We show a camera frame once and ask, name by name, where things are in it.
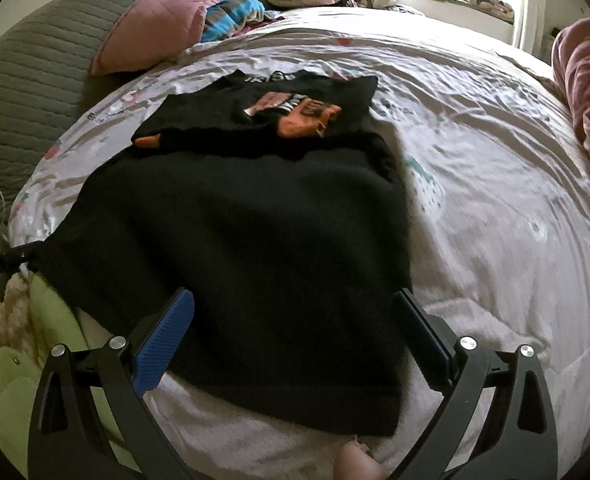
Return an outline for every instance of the beige fluffy fabric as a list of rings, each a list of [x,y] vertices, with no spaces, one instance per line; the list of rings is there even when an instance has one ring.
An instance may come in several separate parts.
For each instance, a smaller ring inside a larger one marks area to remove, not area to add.
[[[32,274],[24,278],[18,272],[6,284],[4,300],[0,303],[0,346],[14,348],[37,363],[37,336],[28,307],[31,281]]]

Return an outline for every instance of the quilted gray headboard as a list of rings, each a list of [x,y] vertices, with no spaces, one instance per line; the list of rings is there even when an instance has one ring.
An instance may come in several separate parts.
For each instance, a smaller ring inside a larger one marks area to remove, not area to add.
[[[134,0],[54,0],[0,38],[0,189],[13,200],[75,121],[134,77],[88,67]]]

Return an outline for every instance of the skin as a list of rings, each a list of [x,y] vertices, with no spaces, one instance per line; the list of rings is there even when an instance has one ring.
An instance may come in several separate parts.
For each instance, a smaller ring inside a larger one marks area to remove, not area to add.
[[[344,444],[335,457],[333,480],[386,480],[385,469],[365,450],[368,448],[356,440]]]

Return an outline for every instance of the wall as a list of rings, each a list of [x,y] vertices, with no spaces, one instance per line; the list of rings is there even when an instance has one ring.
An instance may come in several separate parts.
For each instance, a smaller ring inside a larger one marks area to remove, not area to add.
[[[475,32],[497,38],[508,44],[512,42],[512,25],[510,23],[502,22],[502,20],[479,10],[435,0],[401,0],[400,3],[420,10],[429,18],[470,28]]]
[[[590,16],[590,9],[584,0],[546,0],[541,59],[550,62],[550,49],[553,43],[551,31],[555,27],[565,28],[587,16]]]

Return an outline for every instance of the patterned cloth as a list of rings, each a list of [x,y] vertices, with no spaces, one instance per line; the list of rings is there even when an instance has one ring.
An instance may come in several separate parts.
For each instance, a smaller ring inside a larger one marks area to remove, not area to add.
[[[242,30],[246,23],[264,20],[264,4],[259,0],[223,0],[206,11],[200,43],[225,40]]]

